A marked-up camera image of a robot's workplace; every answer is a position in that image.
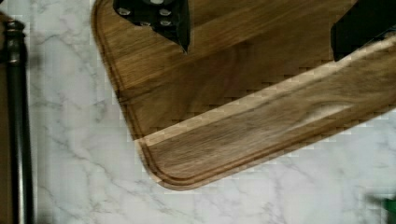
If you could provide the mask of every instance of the rivet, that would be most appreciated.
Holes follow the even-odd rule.
[[[160,25],[162,26],[170,26],[172,24],[171,21],[160,21]]]
[[[119,12],[119,14],[120,14],[121,16],[128,16],[129,14],[131,14],[131,11],[130,11],[130,10],[128,10],[128,9],[126,9],[126,8],[123,8],[123,7],[120,7],[120,8],[118,9],[118,12]]]
[[[141,26],[150,26],[151,23],[149,23],[148,21],[141,21],[141,22],[140,22],[140,25],[141,25]]]
[[[161,8],[161,9],[160,9],[160,15],[162,15],[162,16],[169,16],[170,14],[172,14],[172,12],[169,11],[168,9],[165,9],[165,8]]]

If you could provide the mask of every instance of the marble veining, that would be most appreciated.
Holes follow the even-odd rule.
[[[93,0],[6,0],[26,24],[36,218],[68,223],[388,223],[396,111],[199,189],[144,170],[90,27]]]

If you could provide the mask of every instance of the wooden cutting board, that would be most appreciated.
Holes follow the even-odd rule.
[[[96,43],[151,176],[197,188],[393,108],[395,37],[332,60],[355,2],[191,0],[184,55],[97,0]]]

